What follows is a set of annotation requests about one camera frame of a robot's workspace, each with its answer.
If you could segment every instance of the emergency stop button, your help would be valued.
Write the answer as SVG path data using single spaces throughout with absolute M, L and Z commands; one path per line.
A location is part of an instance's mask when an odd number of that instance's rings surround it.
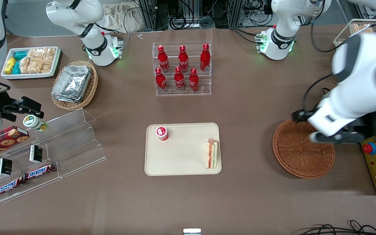
M 364 153 L 374 155 L 376 153 L 376 145 L 372 142 L 368 142 L 362 146 L 362 150 L 364 150 Z

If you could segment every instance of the acrylic bottle rack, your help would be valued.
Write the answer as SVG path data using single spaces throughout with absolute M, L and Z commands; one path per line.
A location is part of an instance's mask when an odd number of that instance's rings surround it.
M 210 45 L 210 70 L 208 72 L 203 72 L 200 70 L 200 55 L 203 51 L 203 45 L 208 43 Z M 166 78 L 167 84 L 167 91 L 160 92 L 158 85 L 155 81 L 155 69 L 159 68 L 158 62 L 158 45 L 162 45 L 166 55 L 168 56 L 169 60 L 169 72 L 163 73 Z M 186 52 L 189 57 L 189 70 L 187 73 L 184 73 L 184 83 L 185 83 L 185 90 L 180 92 L 176 89 L 174 75 L 175 75 L 175 67 L 179 66 L 179 46 L 185 45 Z M 212 45 L 210 41 L 194 41 L 194 42 L 161 42 L 161 43 L 153 43 L 153 50 L 152 50 L 152 57 L 153 57 L 153 81 L 155 82 L 155 90 L 157 96 L 170 96 L 170 95 L 211 95 L 212 93 Z M 189 75 L 192 68 L 197 69 L 197 75 L 199 77 L 199 91 L 196 93 L 192 93 L 189 89 Z

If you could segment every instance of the white bag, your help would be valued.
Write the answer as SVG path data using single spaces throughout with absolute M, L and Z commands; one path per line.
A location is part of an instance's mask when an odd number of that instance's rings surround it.
M 122 3 L 104 3 L 102 5 L 105 13 L 104 28 L 119 30 L 121 32 L 137 32 L 145 28 L 145 23 L 140 15 L 142 9 L 131 9 L 137 7 L 134 2 L 122 2 Z M 124 29 L 124 14 L 126 15 L 126 30 Z

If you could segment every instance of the empty wicker basket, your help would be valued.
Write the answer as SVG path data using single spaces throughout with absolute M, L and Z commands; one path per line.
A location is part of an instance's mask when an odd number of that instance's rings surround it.
M 289 173 L 300 178 L 317 178 L 325 175 L 335 161 L 331 143 L 313 143 L 309 135 L 316 129 L 308 122 L 283 122 L 273 137 L 276 159 Z

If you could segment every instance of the wicker basket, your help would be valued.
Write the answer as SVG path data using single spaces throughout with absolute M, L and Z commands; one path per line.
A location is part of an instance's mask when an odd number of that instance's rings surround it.
M 75 61 L 75 62 L 72 62 L 68 65 L 78 65 L 78 66 L 85 65 L 85 66 L 91 68 L 91 70 L 92 70 L 91 77 L 90 77 L 91 80 L 89 81 L 88 86 L 86 87 L 84 99 L 80 103 L 60 101 L 60 100 L 56 100 L 55 98 L 52 97 L 52 100 L 56 104 L 57 107 L 73 111 L 73 110 L 77 110 L 77 109 L 80 109 L 80 108 L 87 106 L 89 104 L 89 102 L 92 100 L 92 98 L 94 97 L 94 94 L 95 94 L 95 90 L 97 89 L 97 85 L 98 85 L 98 75 L 97 75 L 97 71 L 95 71 L 94 66 L 87 61 Z M 56 85 L 56 83 L 57 83 L 57 81 L 60 77 L 60 74 L 63 72 L 63 70 L 66 68 L 66 66 L 57 75 L 53 86 Z
M 331 143 L 313 143 L 309 135 L 316 129 L 308 122 L 283 122 L 273 137 L 276 159 L 289 173 L 305 179 L 325 175 L 335 161 Z

